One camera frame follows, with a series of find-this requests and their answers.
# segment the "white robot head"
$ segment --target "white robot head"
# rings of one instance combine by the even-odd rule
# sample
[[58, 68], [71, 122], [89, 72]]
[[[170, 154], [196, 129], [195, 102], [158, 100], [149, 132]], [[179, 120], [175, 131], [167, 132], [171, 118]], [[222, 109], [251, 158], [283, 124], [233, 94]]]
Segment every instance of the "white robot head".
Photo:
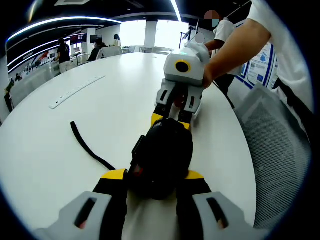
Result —
[[168, 81], [201, 86], [204, 78], [204, 66], [210, 56], [206, 46], [188, 42], [184, 48], [170, 53], [164, 64], [164, 75]]

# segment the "black shirt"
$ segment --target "black shirt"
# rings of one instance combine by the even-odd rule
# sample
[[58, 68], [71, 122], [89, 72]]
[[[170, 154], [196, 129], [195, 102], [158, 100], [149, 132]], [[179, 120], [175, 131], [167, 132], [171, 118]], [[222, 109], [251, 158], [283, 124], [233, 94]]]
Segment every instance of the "black shirt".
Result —
[[59, 63], [62, 64], [64, 62], [70, 61], [70, 48], [67, 44], [62, 44], [58, 47], [57, 54], [60, 53]]
[[88, 61], [95, 61], [96, 58], [97, 58], [97, 56], [98, 56], [99, 51], [100, 51], [102, 48], [106, 48], [106, 47], [107, 47], [107, 46], [106, 46], [106, 44], [105, 44], [104, 42], [102, 43], [102, 45], [96, 46], [96, 47], [92, 50], [91, 55], [90, 55]]

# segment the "power strip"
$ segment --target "power strip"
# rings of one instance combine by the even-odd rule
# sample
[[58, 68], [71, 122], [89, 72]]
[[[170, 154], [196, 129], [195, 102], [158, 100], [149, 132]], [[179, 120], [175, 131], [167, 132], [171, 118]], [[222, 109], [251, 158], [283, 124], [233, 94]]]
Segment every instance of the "power strip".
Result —
[[85, 83], [83, 83], [82, 85], [76, 87], [75, 89], [73, 89], [71, 91], [68, 91], [64, 95], [60, 96], [56, 101], [54, 101], [53, 104], [50, 104], [49, 108], [55, 109], [60, 104], [62, 104], [65, 100], [67, 100], [71, 96], [75, 95], [77, 92], [81, 91], [82, 89], [84, 89], [85, 87], [89, 86], [90, 84], [93, 84], [94, 82], [96, 82], [96, 81], [98, 81], [100, 79], [103, 79], [104, 77], [105, 76], [95, 76], [94, 78], [86, 81]]

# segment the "black cable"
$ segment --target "black cable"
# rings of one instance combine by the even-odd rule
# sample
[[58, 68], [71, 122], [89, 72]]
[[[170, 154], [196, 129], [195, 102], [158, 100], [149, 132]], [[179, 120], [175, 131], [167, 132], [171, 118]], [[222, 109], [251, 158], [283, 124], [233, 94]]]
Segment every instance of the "black cable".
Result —
[[83, 149], [91, 156], [93, 157], [95, 160], [97, 160], [99, 163], [101, 163], [103, 166], [105, 166], [107, 169], [109, 169], [110, 171], [112, 170], [116, 170], [110, 163], [108, 163], [106, 160], [102, 159], [101, 157], [95, 155], [95, 153], [93, 151], [91, 151], [91, 149], [88, 147], [88, 145], [85, 143], [85, 141], [83, 140], [83, 138], [81, 137], [77, 125], [74, 121], [70, 122], [71, 128], [72, 128], [72, 132], [75, 136], [75, 138], [77, 139], [77, 141], [79, 142], [79, 144], [83, 147]]

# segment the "round table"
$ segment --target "round table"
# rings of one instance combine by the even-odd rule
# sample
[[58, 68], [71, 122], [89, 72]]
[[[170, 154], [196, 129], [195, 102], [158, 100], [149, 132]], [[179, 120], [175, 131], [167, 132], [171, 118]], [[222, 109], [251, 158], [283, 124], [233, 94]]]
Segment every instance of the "round table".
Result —
[[[165, 55], [130, 53], [91, 62], [42, 85], [22, 101], [0, 127], [1, 186], [14, 212], [30, 230], [46, 228], [59, 210], [92, 191], [108, 170], [80, 146], [70, 127], [94, 153], [116, 169], [129, 168], [131, 151], [145, 135], [164, 78]], [[49, 105], [68, 91], [106, 76], [55, 109]], [[229, 102], [212, 84], [191, 125], [190, 168], [213, 192], [239, 206], [253, 226], [256, 182], [246, 138]], [[128, 196], [122, 239], [175, 239], [175, 196], [158, 201]]]

